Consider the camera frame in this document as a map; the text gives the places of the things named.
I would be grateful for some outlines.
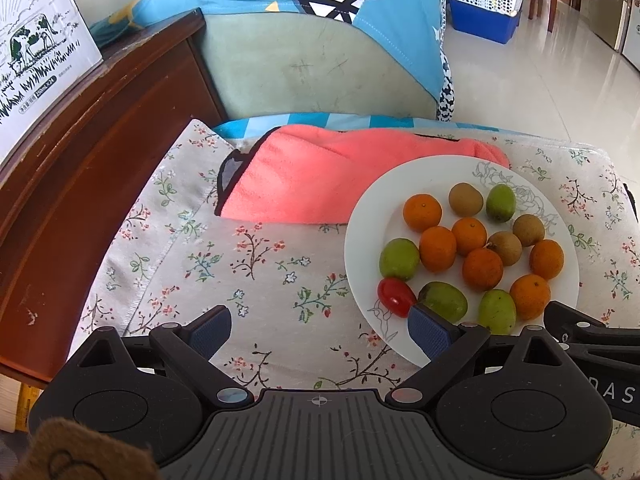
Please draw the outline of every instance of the red tomato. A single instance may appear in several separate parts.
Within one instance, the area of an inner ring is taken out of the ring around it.
[[[407,317],[412,305],[418,303],[409,285],[397,278],[383,278],[378,283],[378,299],[393,314],[400,317]]]

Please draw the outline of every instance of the brown furry object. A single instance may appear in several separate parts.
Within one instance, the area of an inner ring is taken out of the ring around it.
[[[38,429],[8,480],[159,480],[151,453],[63,418]]]

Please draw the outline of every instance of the orange fruit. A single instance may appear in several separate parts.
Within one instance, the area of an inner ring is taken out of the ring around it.
[[[485,247],[471,251],[462,263],[462,278],[478,292],[491,290],[498,285],[503,272],[500,256]]]
[[[545,311],[545,307],[551,301],[551,289],[544,278],[535,274],[526,274],[519,277],[509,291],[518,317],[527,321],[535,319]]]
[[[461,218],[451,228],[456,237],[458,254],[467,256],[474,249],[486,245],[486,229],[476,218]]]
[[[430,227],[420,236],[420,260],[431,272],[444,272],[456,261],[456,237],[446,227]]]
[[[402,218],[411,229],[421,233],[440,223],[442,207],[431,195],[413,195],[404,203]]]
[[[564,252],[558,242],[541,240],[533,246],[529,255],[529,269],[545,280],[552,280],[564,267]]]

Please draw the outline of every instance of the tile floor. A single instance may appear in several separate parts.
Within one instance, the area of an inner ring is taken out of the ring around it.
[[[532,21],[524,12],[507,45],[447,27],[454,120],[603,148],[640,198],[640,72],[578,12],[561,3],[558,11],[552,34],[548,10]]]

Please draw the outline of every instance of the wooden headboard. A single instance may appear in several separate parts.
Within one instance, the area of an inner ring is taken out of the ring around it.
[[[0,170],[0,373],[44,387],[65,363],[111,240],[192,118],[223,107],[194,49],[199,10],[145,29],[59,102]]]

